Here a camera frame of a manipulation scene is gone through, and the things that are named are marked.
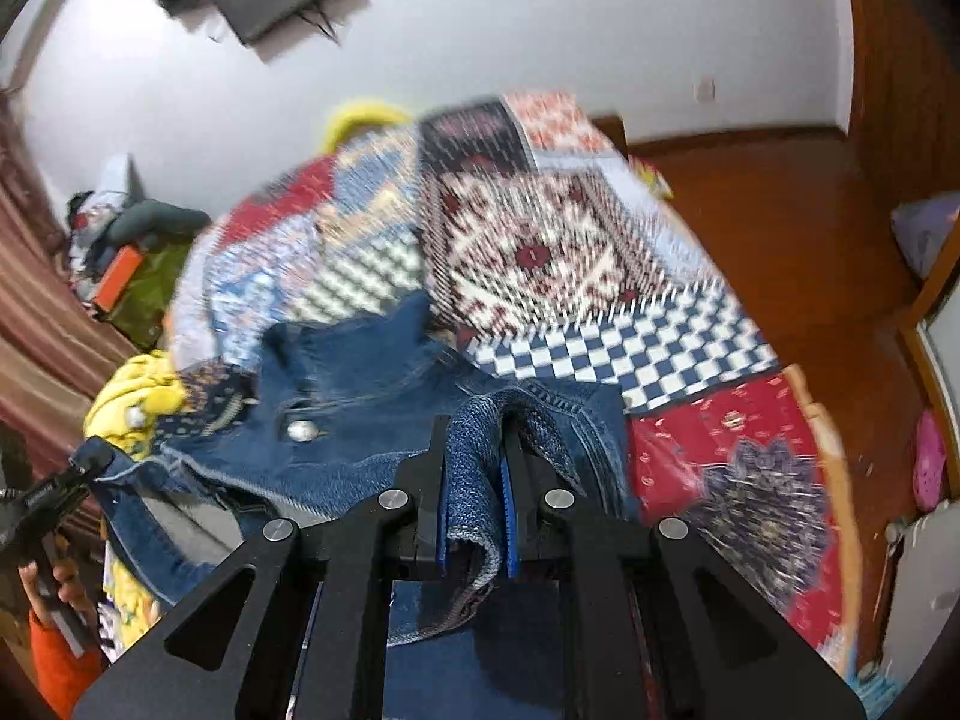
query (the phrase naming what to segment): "blue and white checkered pattern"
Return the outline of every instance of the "blue and white checkered pattern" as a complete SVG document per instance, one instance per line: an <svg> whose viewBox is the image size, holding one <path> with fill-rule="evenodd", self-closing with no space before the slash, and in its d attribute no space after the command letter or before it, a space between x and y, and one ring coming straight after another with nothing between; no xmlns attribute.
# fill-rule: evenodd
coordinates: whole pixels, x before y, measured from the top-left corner
<svg viewBox="0 0 960 720"><path fill-rule="evenodd" d="M503 378L620 384L627 413L649 412L779 365L740 301L721 289L677 293L579 329L512 341L474 338L464 355Z"/></svg>

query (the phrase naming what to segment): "wooden floor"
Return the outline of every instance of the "wooden floor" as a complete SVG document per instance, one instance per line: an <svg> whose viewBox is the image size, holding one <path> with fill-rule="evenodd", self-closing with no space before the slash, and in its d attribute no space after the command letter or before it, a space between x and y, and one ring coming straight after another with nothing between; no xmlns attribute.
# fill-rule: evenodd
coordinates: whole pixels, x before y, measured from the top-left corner
<svg viewBox="0 0 960 720"><path fill-rule="evenodd" d="M877 654L888 605L885 597L874 619L883 528L915 514L912 442L923 397L895 322L918 286L853 152L837 137L685 148L650 159L781 362L803 367L843 436L864 555L862 664ZM889 571L884 584L888 594Z"/></svg>

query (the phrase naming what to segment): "pink slipper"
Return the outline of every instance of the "pink slipper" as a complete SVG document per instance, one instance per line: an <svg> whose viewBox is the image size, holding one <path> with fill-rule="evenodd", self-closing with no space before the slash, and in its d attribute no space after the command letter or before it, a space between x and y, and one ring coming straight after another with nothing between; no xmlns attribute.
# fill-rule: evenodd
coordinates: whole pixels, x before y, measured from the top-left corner
<svg viewBox="0 0 960 720"><path fill-rule="evenodd" d="M922 512L932 512L944 497L947 447L940 428L927 409L917 423L917 462L913 466L913 496Z"/></svg>

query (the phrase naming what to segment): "orange sleeve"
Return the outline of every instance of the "orange sleeve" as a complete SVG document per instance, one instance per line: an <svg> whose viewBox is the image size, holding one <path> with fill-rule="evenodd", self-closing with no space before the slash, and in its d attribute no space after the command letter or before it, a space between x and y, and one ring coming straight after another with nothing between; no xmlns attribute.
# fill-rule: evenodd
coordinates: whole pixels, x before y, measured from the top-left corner
<svg viewBox="0 0 960 720"><path fill-rule="evenodd" d="M74 704L102 672L100 650L93 649L74 658L56 628L45 628L30 612L30 649L37 669L40 695L61 720L70 720Z"/></svg>

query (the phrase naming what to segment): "wooden door frame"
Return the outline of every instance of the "wooden door frame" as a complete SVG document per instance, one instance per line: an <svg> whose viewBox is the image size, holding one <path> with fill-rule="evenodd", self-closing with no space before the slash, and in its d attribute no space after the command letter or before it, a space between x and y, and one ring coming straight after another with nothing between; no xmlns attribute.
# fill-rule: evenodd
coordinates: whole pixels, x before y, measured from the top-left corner
<svg viewBox="0 0 960 720"><path fill-rule="evenodd" d="M950 497L960 498L960 437L958 437L960 419L955 424L950 416L952 404L949 401L949 394L941 386L941 375L930 360L928 343L920 331L920 323L925 322L930 314L940 307L954 287L960 287L960 224L953 225L947 240L944 241L944 247L937 256L937 261L923 284L923 290L920 290L920 295L899 324L904 343L920 373L923 389L930 399L937 427L940 428L947 447Z"/></svg>

